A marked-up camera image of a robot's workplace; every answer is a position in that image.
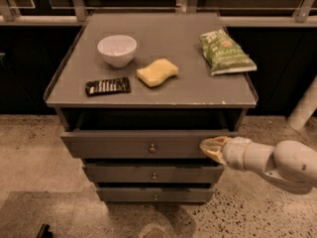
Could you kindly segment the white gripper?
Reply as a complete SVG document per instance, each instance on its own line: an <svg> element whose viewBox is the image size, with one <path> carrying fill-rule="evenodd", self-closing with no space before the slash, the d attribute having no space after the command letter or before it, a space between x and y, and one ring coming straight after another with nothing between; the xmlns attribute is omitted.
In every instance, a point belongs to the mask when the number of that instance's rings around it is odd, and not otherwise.
<svg viewBox="0 0 317 238"><path fill-rule="evenodd" d="M203 140L200 148L208 158L218 164L227 164L231 169L243 171L244 153L251 142L250 139L242 137L230 139L227 136L219 136Z"/></svg>

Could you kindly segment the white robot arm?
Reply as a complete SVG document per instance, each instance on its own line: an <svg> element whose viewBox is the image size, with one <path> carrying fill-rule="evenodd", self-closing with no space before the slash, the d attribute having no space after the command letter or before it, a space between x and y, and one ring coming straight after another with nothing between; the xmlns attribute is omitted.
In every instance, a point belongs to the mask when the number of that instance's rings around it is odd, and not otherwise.
<svg viewBox="0 0 317 238"><path fill-rule="evenodd" d="M297 141L271 146L247 137L219 136L203 140L199 148L218 164L257 174L290 193L305 194L317 187L317 152Z"/></svg>

